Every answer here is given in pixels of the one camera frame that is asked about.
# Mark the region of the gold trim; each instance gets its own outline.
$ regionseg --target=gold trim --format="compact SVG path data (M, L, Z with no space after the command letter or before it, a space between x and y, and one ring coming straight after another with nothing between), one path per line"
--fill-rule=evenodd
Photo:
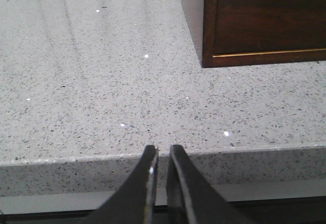
M213 58L278 54L278 53L290 53L290 52L311 52L311 51L326 51L326 48L312 48L312 49L284 50L284 51L265 51L265 52L243 52L243 53L232 53L232 54L213 54Z

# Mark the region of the dark surface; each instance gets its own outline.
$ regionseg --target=dark surface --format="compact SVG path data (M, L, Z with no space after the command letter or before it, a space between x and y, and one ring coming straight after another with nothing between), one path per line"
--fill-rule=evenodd
M182 0L203 67L326 60L326 0L205 0L201 8L199 3Z
M257 223L326 223L326 197L233 202Z
M93 212L94 210L10 215L7 217L6 222L0 222L0 224L75 224L84 220ZM166 206L156 206L154 208L152 223L170 223Z
M214 54L326 48L326 0L218 0Z

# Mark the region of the quartz countertop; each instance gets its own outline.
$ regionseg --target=quartz countertop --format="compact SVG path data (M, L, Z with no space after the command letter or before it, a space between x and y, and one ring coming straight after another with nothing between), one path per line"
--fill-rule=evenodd
M148 144L198 162L308 152L305 177L325 177L326 62L203 69L180 0L0 0L0 34L1 196L119 169L103 190Z

